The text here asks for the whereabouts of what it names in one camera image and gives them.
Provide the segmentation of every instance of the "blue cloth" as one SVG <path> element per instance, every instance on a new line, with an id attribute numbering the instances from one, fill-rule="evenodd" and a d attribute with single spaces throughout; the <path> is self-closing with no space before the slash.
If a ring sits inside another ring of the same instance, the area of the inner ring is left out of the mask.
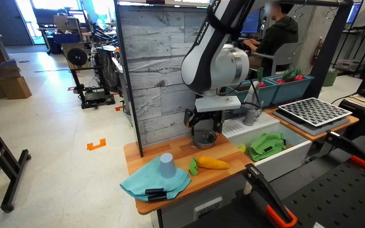
<path id="1" fill-rule="evenodd" d="M 159 172 L 159 158 L 156 157 L 124 180 L 120 187 L 131 198 L 148 201 L 147 189 L 163 189 L 167 199 L 173 199 L 190 181 L 188 174 L 178 167 L 176 167 L 173 177 L 162 177 Z"/>

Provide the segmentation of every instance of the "white bin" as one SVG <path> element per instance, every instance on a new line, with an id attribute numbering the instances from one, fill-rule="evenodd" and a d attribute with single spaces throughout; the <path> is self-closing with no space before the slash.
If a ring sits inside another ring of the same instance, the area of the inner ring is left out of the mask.
<path id="1" fill-rule="evenodd" d="M 240 119 L 228 119 L 223 124 L 221 133 L 233 144 L 249 144 L 262 133 L 282 133 L 286 144 L 290 148 L 281 151 L 262 161 L 254 162 L 256 167 L 263 174 L 267 181 L 271 181 L 299 166 L 305 161 L 311 142 L 299 136 L 294 130 L 281 125 L 278 120 L 262 113 L 252 127 L 242 124 Z"/>

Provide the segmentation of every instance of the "window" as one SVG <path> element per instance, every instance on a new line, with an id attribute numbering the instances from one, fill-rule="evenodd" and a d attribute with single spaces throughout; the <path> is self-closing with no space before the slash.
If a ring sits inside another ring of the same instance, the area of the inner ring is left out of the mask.
<path id="1" fill-rule="evenodd" d="M 77 0 L 31 0 L 34 9 L 79 9 Z"/>

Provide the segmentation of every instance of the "concrete floor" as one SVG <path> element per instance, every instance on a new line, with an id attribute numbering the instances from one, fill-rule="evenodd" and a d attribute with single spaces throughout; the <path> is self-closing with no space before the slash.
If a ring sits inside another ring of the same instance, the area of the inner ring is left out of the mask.
<path id="1" fill-rule="evenodd" d="M 10 53 L 21 68 L 33 96 L 25 100 L 0 100 L 0 134 L 19 157 L 28 148 L 28 163 L 16 193 L 15 210 L 0 210 L 0 228 L 116 227 L 148 228 L 134 200 L 119 187 L 128 176 L 123 146 L 135 134 L 116 103 L 97 110 L 79 108 L 79 100 L 67 91 L 73 86 L 60 56 Z M 93 85 L 91 73 L 81 76 Z M 332 101 L 356 91 L 360 80 L 337 77 L 334 86 L 323 87 L 320 99 Z M 106 147 L 88 152 L 86 144 L 106 138 Z M 7 187 L 0 172 L 0 203 Z"/>

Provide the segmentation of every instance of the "door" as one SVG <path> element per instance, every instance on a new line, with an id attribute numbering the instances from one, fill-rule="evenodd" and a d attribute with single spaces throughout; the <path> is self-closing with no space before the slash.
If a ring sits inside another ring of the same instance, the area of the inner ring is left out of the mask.
<path id="1" fill-rule="evenodd" d="M 29 33 L 12 0 L 0 0 L 0 33 L 5 46 L 31 46 Z"/>

